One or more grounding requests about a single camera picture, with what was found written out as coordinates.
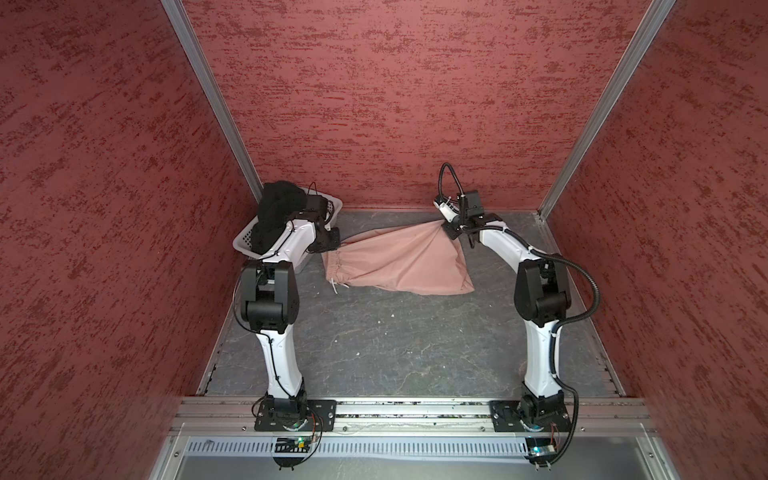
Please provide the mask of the pink shorts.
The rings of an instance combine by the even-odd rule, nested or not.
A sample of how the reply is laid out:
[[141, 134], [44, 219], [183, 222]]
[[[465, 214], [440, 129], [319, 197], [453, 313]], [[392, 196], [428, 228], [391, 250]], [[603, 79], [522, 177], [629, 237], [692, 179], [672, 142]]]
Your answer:
[[474, 291], [461, 243], [440, 220], [360, 233], [322, 260], [334, 286], [440, 296]]

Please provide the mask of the black shorts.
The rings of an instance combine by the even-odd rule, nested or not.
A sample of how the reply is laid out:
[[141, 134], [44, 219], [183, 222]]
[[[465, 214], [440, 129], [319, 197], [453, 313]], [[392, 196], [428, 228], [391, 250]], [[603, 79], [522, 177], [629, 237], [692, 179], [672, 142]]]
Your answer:
[[307, 203], [307, 193], [288, 181], [264, 185], [258, 206], [258, 222], [251, 228], [251, 250], [263, 255], [273, 248], [281, 237], [289, 217], [302, 211]]

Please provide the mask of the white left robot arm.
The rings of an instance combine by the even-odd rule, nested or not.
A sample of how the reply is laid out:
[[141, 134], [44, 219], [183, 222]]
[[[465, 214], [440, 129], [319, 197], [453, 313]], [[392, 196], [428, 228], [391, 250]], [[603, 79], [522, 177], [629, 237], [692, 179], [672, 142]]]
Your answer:
[[234, 245], [249, 256], [239, 279], [236, 319], [263, 350], [268, 387], [262, 404], [267, 415], [294, 428], [307, 417], [293, 339], [300, 309], [296, 268], [312, 254], [338, 248], [339, 229], [333, 219], [314, 214], [289, 218], [282, 226], [255, 220]]

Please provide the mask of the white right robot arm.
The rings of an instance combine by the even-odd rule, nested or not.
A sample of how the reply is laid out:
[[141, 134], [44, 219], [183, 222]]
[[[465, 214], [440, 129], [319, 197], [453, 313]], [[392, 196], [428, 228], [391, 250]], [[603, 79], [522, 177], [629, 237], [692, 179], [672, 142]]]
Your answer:
[[524, 320], [527, 366], [518, 415], [529, 428], [564, 409], [564, 388], [558, 375], [560, 340], [556, 328], [571, 305], [566, 266], [536, 250], [498, 217], [463, 220], [453, 208], [441, 206], [444, 229], [452, 238], [465, 234], [504, 260], [516, 273], [514, 307]]

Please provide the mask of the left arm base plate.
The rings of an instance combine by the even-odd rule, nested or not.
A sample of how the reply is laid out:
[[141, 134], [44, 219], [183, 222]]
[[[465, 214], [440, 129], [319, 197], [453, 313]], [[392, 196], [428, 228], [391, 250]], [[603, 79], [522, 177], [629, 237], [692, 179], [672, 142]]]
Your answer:
[[289, 400], [268, 396], [253, 410], [257, 432], [332, 431], [335, 424], [336, 400]]

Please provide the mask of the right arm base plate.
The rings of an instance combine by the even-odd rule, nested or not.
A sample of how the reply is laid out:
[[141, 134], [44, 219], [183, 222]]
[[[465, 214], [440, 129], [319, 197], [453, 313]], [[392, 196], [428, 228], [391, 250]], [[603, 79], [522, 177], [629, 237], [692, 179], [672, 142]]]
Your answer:
[[495, 432], [541, 433], [555, 427], [564, 433], [571, 427], [565, 403], [559, 397], [492, 400], [490, 418]]

